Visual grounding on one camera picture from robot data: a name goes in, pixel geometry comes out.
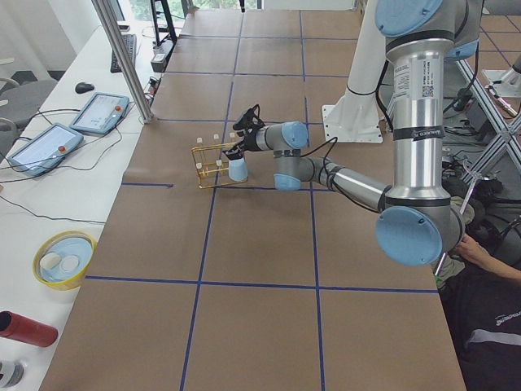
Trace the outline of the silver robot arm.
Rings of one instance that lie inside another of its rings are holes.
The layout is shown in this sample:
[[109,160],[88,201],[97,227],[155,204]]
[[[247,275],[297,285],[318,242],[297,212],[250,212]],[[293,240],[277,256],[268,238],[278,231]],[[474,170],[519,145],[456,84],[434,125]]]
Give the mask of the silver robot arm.
[[378,214],[375,237],[393,261],[438,262],[462,239],[462,213],[442,186],[443,77],[447,59],[473,55],[479,42],[481,1],[381,1],[376,29],[394,67],[394,181],[385,185],[327,158],[301,151],[309,140],[298,122],[266,125],[247,110],[235,123],[236,144],[225,150],[229,176],[247,177],[246,152],[274,154],[277,189],[317,182]]

